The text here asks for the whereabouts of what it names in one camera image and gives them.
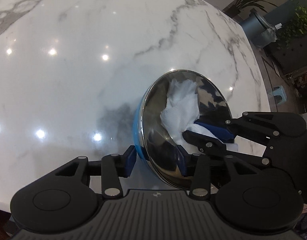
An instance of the shiny metal surface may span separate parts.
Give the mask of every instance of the shiny metal surface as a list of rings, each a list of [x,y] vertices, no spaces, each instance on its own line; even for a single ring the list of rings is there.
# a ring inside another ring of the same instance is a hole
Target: shiny metal surface
[[[197,83],[200,118],[225,123],[231,112],[221,92],[199,73],[189,70],[171,71],[159,78],[146,92],[140,104],[138,132],[142,154],[150,168],[167,184],[189,189],[191,177],[183,177],[176,164],[176,146],[161,125],[160,113],[166,107],[167,92],[172,79]]]

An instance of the metal rim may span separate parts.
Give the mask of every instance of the metal rim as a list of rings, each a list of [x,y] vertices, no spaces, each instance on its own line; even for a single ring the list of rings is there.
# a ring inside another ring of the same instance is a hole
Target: metal rim
[[[156,86],[156,84],[158,84],[163,78],[165,78],[167,75],[169,75],[170,73],[175,73],[175,72],[190,72],[190,73],[193,73],[193,74],[196,74],[206,80],[208,80],[208,82],[210,82],[215,88],[216,90],[218,91],[218,93],[221,95],[221,97],[223,98],[227,108],[228,108],[228,111],[229,111],[229,115],[230,117],[232,118],[232,114],[231,114],[231,111],[230,111],[230,108],[229,108],[229,105],[227,103],[227,100],[225,99],[225,97],[223,96],[223,94],[219,91],[219,89],[215,86],[215,84],[213,84],[208,78],[206,78],[205,76],[201,75],[200,73],[197,73],[195,71],[192,71],[192,70],[187,70],[187,69],[177,69],[177,70],[173,70],[173,71],[169,71],[165,74],[163,74],[160,78],[158,78],[152,85],[151,87],[148,88],[148,90],[146,91],[146,93],[144,94],[143,96],[143,99],[141,101],[141,104],[140,104],[140,108],[139,108],[139,116],[138,116],[138,134],[139,134],[139,143],[143,146],[145,152],[143,152],[143,155],[145,155],[145,159],[147,161],[147,164],[149,165],[149,167],[151,168],[151,170],[163,181],[165,182],[166,184],[168,184],[169,186],[172,186],[172,187],[175,187],[175,188],[180,188],[180,189],[185,189],[185,188],[182,188],[182,187],[179,187],[178,185],[175,185],[174,183],[170,182],[169,180],[167,180],[164,176],[162,176],[159,172],[159,170],[155,167],[155,165],[152,163],[153,160],[152,158],[148,155],[147,153],[147,145],[145,143],[145,140],[144,140],[144,135],[143,135],[143,124],[142,124],[142,116],[143,116],[143,113],[144,113],[144,105],[145,103],[147,102],[148,100],[148,97],[150,96],[151,92],[152,92],[152,89]]]

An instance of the blue-gray wall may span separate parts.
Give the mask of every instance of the blue-gray wall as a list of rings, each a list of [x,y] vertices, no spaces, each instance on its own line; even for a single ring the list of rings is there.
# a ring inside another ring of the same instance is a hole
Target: blue-gray wall
[[[295,15],[295,8],[298,5],[307,8],[307,0],[289,0],[266,14],[264,18],[272,25],[284,24]]]

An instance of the floor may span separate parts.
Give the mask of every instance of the floor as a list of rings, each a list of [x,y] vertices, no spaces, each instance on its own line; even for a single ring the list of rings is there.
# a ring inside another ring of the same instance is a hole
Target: floor
[[[302,113],[302,105],[296,96],[296,89],[293,87],[291,81],[282,78],[283,75],[279,67],[266,56],[263,50],[257,49],[253,44],[251,44],[251,47],[258,62],[264,86],[267,91],[270,110],[272,112]],[[277,86],[283,86],[287,95],[287,101],[282,104],[277,104],[272,95],[273,88]]]

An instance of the white marble tabletop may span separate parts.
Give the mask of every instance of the white marble tabletop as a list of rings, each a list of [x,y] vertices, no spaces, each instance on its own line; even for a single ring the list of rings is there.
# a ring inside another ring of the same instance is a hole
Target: white marble tabletop
[[[209,78],[233,117],[270,111],[242,28],[202,0],[0,0],[0,209],[76,156],[122,154],[142,95],[172,69]],[[169,188],[139,160],[121,183]]]

